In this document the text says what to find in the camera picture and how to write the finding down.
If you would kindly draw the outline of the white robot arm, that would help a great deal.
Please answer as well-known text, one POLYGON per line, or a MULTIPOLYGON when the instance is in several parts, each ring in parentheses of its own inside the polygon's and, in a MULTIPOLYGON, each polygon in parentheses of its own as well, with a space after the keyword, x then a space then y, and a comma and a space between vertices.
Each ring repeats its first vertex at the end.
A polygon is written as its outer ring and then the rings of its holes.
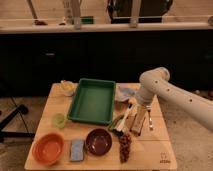
POLYGON ((170 73, 165 67, 143 72, 136 100, 140 105, 148 106, 155 95, 174 103, 185 110, 206 129, 213 132, 213 102, 190 93, 169 83, 170 73))

